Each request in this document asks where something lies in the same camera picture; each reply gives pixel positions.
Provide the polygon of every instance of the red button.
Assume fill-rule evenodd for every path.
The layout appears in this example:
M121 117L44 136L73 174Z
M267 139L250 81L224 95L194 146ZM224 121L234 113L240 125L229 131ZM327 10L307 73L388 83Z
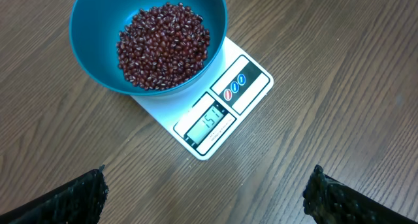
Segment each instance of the red button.
M224 98L226 101L229 101L229 100L231 100L231 99L232 99L232 97L233 97L233 93L232 93L232 91L231 91L230 89L225 89L225 91L223 92L223 98Z

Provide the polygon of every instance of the pile of red beans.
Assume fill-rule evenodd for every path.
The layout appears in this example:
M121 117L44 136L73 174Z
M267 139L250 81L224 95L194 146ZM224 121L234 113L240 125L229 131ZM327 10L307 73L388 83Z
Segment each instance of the pile of red beans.
M171 5L140 10L120 31L118 68L126 81L145 90L164 90L188 81L203 69L210 45L202 16L189 6Z

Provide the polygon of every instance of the round button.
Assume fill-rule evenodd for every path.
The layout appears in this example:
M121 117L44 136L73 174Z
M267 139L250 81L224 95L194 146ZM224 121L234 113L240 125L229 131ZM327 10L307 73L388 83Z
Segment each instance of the round button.
M225 89L225 91L223 92L223 98L226 101L230 101L233 97L233 93L230 89Z
M231 91L233 93L238 93L239 89L240 89L240 86L238 85L238 83L236 81L231 83Z
M246 76L244 76L244 74L239 74L238 75L238 83L243 86L244 84L246 84Z

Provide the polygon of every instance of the white scale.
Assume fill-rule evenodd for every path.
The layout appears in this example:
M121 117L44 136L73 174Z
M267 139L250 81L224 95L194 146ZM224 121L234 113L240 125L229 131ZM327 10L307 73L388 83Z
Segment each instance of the white scale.
M193 85L166 96L132 96L197 159L207 160L273 86L273 77L225 37Z

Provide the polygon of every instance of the black object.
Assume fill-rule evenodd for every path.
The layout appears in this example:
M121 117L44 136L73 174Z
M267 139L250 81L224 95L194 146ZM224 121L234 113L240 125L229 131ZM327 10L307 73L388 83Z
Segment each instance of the black object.
M316 165L303 192L305 214L318 224L417 224L323 174Z
M108 187L104 165L0 216L0 223L98 223Z

